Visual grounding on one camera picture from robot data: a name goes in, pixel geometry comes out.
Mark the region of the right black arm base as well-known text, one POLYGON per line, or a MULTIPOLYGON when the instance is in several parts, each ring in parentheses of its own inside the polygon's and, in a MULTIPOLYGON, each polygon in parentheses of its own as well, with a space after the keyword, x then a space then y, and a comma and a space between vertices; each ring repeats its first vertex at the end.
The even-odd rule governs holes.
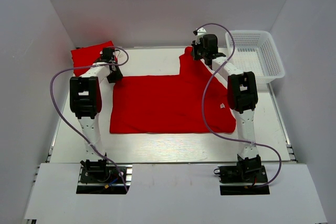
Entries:
POLYGON ((259 171, 240 172, 237 166, 219 166, 214 169, 214 174, 219 177, 221 196, 252 196, 269 195, 269 186, 258 187, 268 182, 264 166, 259 171))

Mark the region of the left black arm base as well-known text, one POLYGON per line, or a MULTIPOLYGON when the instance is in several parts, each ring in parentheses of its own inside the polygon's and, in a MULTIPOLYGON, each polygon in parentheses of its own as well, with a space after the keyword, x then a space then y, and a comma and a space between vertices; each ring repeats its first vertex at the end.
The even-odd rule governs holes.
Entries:
POLYGON ((78 195, 125 195, 131 185, 132 166, 108 165, 103 161, 81 161, 78 195))

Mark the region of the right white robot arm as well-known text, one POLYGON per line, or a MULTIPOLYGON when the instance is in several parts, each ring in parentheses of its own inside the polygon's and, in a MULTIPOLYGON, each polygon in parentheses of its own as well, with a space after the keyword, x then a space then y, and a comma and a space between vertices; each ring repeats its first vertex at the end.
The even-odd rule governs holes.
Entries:
POLYGON ((261 170, 261 158, 256 146, 254 111, 258 102, 257 85, 253 72, 244 72, 228 61, 218 51, 218 39, 204 29, 194 31, 192 57, 204 60, 215 74, 227 82, 227 102, 236 119, 236 131, 240 144, 237 154, 237 175, 247 182, 261 170))

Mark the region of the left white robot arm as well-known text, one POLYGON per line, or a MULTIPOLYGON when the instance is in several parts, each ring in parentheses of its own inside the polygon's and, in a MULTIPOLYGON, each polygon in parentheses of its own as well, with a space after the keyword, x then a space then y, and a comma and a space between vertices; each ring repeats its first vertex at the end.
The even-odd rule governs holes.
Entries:
POLYGON ((118 50, 103 48, 92 68, 78 77, 70 78, 70 109, 75 114, 85 136, 88 159, 81 164, 101 182, 110 178, 111 168, 107 166, 99 130, 99 113, 102 109, 100 83, 107 80, 115 84, 123 78, 116 56, 118 50))

